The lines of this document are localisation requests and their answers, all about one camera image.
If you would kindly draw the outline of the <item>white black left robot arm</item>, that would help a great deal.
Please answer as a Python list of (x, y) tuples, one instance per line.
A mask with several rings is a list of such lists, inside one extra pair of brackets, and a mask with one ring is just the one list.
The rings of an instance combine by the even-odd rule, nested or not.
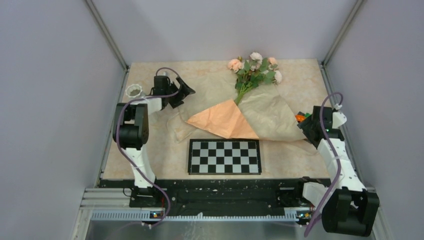
[(149, 115), (162, 111), (170, 105), (179, 107), (184, 99), (196, 93), (180, 77), (176, 83), (166, 75), (153, 78), (153, 87), (147, 95), (120, 102), (116, 105), (112, 138), (118, 150), (129, 161), (134, 174), (134, 186), (144, 190), (141, 200), (149, 207), (160, 202), (160, 193), (155, 190), (156, 175), (154, 174), (146, 144), (149, 139)]

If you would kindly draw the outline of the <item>orange kraft wrapping paper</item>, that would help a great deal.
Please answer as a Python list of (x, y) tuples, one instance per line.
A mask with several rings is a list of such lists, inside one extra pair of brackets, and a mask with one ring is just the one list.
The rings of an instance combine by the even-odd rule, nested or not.
[(178, 107), (184, 122), (225, 139), (293, 142), (305, 135), (274, 84), (262, 84), (235, 103), (236, 75), (228, 70), (185, 80), (195, 90)]

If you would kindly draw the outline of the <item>white rose flower stem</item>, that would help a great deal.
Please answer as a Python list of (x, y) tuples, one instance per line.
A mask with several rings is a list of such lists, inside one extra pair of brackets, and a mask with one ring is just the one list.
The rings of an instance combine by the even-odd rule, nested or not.
[(249, 55), (249, 64), (249, 76), (254, 83), (278, 85), (283, 81), (283, 74), (276, 58), (263, 57), (259, 52), (252, 52)]

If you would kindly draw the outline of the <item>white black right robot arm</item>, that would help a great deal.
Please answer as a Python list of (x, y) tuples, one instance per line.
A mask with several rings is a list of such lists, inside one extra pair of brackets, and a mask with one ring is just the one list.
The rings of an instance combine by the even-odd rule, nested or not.
[(367, 190), (354, 170), (340, 130), (346, 121), (341, 111), (316, 105), (312, 114), (298, 123), (323, 158), (331, 183), (328, 187), (317, 182), (304, 183), (293, 192), (293, 200), (299, 206), (312, 203), (316, 218), (328, 233), (368, 237), (380, 199)]

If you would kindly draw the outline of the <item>orange rose flower stem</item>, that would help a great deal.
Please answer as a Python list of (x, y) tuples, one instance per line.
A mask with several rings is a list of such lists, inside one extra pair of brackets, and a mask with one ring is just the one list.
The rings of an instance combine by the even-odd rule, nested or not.
[(241, 71), (244, 70), (244, 63), (240, 59), (234, 58), (228, 62), (227, 68), (236, 74), (237, 79), (236, 79), (235, 89), (239, 91), (243, 83), (244, 74)]

